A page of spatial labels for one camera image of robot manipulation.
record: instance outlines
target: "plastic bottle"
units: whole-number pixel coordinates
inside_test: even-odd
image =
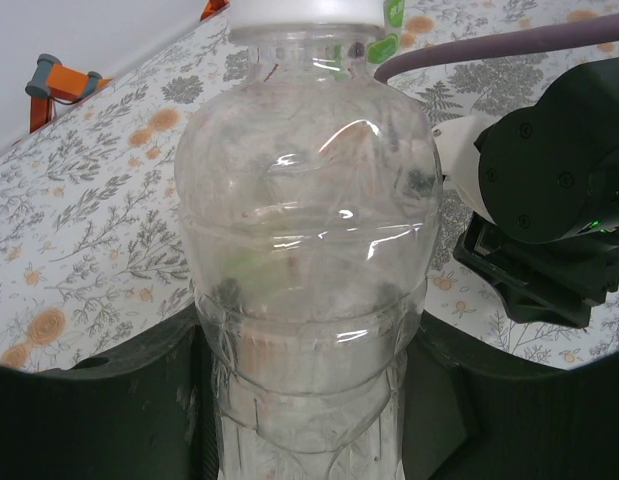
[[[177,152],[225,480],[389,480],[442,175],[418,103],[377,83],[381,0],[232,0],[245,84]]]

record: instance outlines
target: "floral pattern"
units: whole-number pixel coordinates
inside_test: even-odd
[[[619,12],[619,0],[405,3],[402,51]],[[226,13],[202,23],[0,157],[0,363],[69,368],[191,302],[173,160],[191,114],[247,73],[247,52],[227,33]],[[425,68],[392,85],[421,101],[434,124],[467,114],[498,118],[532,104],[565,70],[615,55],[619,42]],[[492,289],[452,258],[470,213],[446,192],[429,311],[559,368],[619,349],[619,291],[582,331],[506,318]]]

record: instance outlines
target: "bottle cap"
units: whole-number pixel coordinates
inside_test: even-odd
[[[231,0],[232,30],[275,25],[385,27],[383,0]]]

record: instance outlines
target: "green sticker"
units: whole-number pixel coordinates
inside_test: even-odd
[[[385,17],[393,28],[401,28],[405,19],[405,0],[389,0],[386,2]]]
[[[398,39],[398,35],[392,33],[384,40],[372,43],[369,46],[367,60],[369,60],[369,63],[380,65],[389,60],[389,58],[398,51],[399,46],[400,40]]]

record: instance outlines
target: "purple cable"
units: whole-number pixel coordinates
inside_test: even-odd
[[[521,32],[443,43],[399,55],[378,68],[376,79],[392,77],[418,68],[486,58],[555,52],[619,40],[619,13],[576,23],[550,25]]]

